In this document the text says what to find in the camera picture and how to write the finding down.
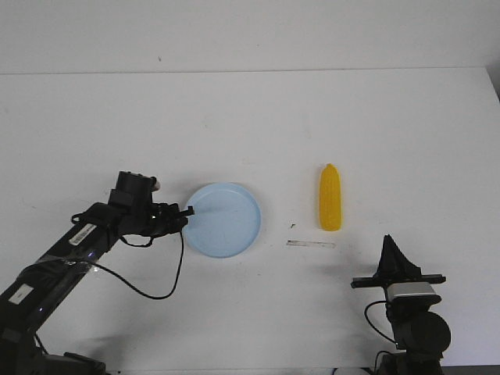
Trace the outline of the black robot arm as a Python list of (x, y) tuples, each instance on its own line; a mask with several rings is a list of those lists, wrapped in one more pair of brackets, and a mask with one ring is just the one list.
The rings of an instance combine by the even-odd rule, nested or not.
[[(440, 273), (423, 274), (420, 267), (410, 262), (391, 235), (384, 236), (380, 261), (371, 277), (355, 277), (351, 287), (382, 288), (384, 299), (369, 303), (363, 315), (370, 327), (390, 341), (396, 352), (380, 350), (375, 357), (372, 374), (443, 374), (441, 359), (451, 344), (449, 325), (430, 307), (441, 302), (435, 284), (443, 284), (446, 277)], [(388, 336), (369, 318), (375, 305), (385, 307), (391, 325)]]
[(73, 224), (45, 254), (24, 268), (1, 294), (3, 374), (105, 374), (106, 365), (71, 352), (50, 355), (39, 328), (98, 260), (128, 235), (156, 238), (181, 233), (193, 207), (155, 203), (155, 177), (121, 171), (106, 203), (96, 202), (71, 218)]

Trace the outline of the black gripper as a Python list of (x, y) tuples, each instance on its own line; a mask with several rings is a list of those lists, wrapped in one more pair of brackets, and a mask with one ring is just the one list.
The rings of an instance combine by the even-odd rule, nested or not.
[[(391, 250), (393, 258), (393, 273), (399, 277), (417, 278), (389, 278), (391, 274)], [(442, 274), (424, 274), (421, 269), (410, 262), (402, 253), (390, 234), (384, 236), (380, 260), (377, 271), (372, 277), (354, 277), (350, 283), (351, 288), (388, 288), (392, 284), (427, 282), (429, 284), (443, 284), (446, 276)]]
[(153, 238), (181, 232), (188, 224), (188, 216), (195, 214), (193, 206), (181, 211), (177, 203), (151, 203), (147, 212), (146, 235)]

